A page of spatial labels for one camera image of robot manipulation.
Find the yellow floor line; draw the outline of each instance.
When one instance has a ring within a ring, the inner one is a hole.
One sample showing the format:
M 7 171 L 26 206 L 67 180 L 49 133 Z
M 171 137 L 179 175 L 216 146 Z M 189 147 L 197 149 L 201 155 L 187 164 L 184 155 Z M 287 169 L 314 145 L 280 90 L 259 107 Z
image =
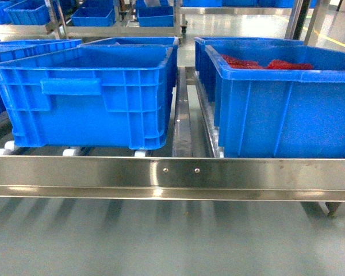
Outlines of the yellow floor line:
M 276 15 L 274 15 L 274 17 L 276 17 L 277 19 L 280 19 L 280 20 L 282 20 L 282 21 L 289 22 L 289 20 L 286 19 L 285 17 L 276 16 Z M 342 47 L 345 47 L 345 44 L 344 44 L 344 43 L 339 42 L 339 41 L 337 41 L 337 40 L 335 40 L 335 39 L 332 39 L 332 38 L 330 38 L 330 37 L 328 37 L 328 36 L 325 36 L 324 34 L 321 34 L 321 33 L 317 32 L 316 30 L 314 30 L 314 33 L 315 33 L 316 35 L 318 35 L 319 37 L 323 38 L 323 39 L 326 39 L 326 40 L 328 40 L 328 41 L 330 41 L 330 42 L 333 42 L 333 43 L 335 43 L 335 44 L 337 44 L 337 45 L 340 45 L 340 46 L 342 46 Z

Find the crate handle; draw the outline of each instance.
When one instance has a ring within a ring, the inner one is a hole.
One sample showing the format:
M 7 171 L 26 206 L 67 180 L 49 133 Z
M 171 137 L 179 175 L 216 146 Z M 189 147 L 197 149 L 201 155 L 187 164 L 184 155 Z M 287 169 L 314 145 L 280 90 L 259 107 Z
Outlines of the crate handle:
M 43 79 L 42 93 L 45 95 L 85 96 L 101 95 L 100 79 Z

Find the red item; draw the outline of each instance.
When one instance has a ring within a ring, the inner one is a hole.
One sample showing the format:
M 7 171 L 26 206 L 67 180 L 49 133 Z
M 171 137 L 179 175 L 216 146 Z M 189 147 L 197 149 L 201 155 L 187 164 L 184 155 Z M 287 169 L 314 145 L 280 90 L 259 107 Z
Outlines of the red item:
M 253 60 L 241 60 L 228 55 L 221 55 L 233 69 L 272 69 L 272 70 L 312 70 L 309 63 L 290 63 L 284 60 L 274 59 L 267 67 L 262 67 Z
M 227 55 L 221 56 L 229 64 L 229 66 L 234 69 L 264 69 L 262 66 L 258 65 L 258 62 L 254 62 L 252 60 L 241 60 Z
M 312 70 L 313 66 L 309 63 L 296 64 L 274 59 L 266 68 L 275 70 Z

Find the metal cart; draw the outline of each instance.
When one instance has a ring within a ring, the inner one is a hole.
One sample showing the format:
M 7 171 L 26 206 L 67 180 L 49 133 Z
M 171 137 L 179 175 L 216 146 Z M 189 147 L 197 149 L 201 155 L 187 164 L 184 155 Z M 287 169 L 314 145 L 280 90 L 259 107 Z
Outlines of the metal cart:
M 295 28 L 288 28 L 287 36 L 296 36 L 302 27 L 307 1 L 297 1 L 289 24 Z M 314 32 L 322 25 L 328 5 L 329 0 L 317 3 L 307 41 L 315 40 Z M 69 36 L 76 33 L 71 28 L 68 31 Z M 112 36 L 106 29 L 97 33 L 101 34 Z M 116 31 L 113 35 L 127 33 Z M 193 156 L 188 86 L 195 86 L 200 101 L 202 135 L 208 149 L 205 158 Z M 7 114 L 2 113 L 0 139 L 10 128 Z M 324 201 L 329 216 L 345 216 L 345 159 L 226 159 L 218 146 L 213 108 L 193 67 L 178 70 L 172 135 L 169 158 L 152 157 L 153 152 L 147 151 L 136 151 L 131 157 L 87 156 L 93 150 L 89 148 L 65 148 L 62 155 L 34 156 L 27 155 L 31 149 L 8 141 L 0 149 L 0 197 Z

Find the epoxy floor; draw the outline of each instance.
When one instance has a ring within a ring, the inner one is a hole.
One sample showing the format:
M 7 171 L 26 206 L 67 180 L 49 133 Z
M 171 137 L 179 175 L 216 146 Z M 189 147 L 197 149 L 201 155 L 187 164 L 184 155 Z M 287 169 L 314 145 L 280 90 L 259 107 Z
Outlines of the epoxy floor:
M 345 20 L 334 17 L 323 33 L 345 43 Z M 194 36 L 282 37 L 287 24 L 272 16 L 187 19 L 181 66 L 194 64 Z M 194 154 L 204 156 L 193 87 L 189 101 Z M 345 275 L 345 218 L 329 219 L 324 209 L 298 202 L 0 198 L 0 275 Z

